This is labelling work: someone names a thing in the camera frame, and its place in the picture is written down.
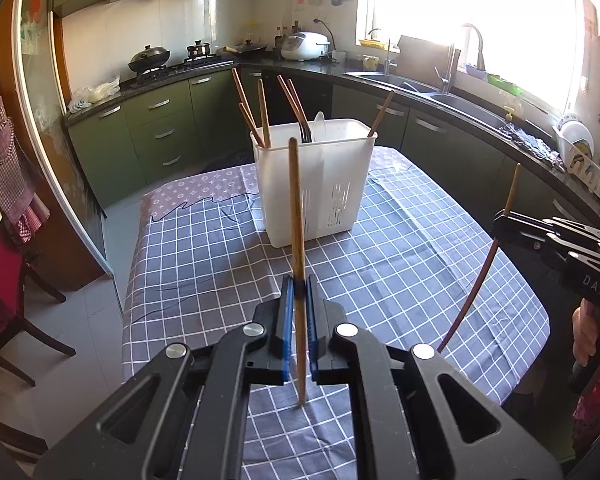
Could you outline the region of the pink patterned sleeve forearm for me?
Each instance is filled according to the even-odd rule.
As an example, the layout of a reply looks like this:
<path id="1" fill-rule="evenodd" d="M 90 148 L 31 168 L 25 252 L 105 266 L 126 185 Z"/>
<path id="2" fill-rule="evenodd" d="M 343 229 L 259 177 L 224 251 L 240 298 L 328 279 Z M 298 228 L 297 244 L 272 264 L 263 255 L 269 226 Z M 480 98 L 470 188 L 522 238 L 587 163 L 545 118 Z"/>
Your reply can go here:
<path id="1" fill-rule="evenodd" d="M 600 384 L 581 396 L 573 414 L 572 447 L 584 453 L 600 435 Z"/>

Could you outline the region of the right hand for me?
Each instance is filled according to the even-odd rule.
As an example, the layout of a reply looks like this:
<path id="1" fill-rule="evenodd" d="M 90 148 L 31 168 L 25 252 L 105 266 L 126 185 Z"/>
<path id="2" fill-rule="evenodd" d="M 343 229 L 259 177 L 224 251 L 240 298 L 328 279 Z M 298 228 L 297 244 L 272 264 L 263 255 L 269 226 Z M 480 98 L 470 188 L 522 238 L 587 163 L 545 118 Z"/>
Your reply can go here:
<path id="1" fill-rule="evenodd" d="M 600 339 L 600 323 L 594 315 L 594 304 L 582 299 L 580 306 L 572 315 L 573 347 L 572 353 L 576 361 L 587 366 L 588 360 L 596 352 L 596 344 Z"/>

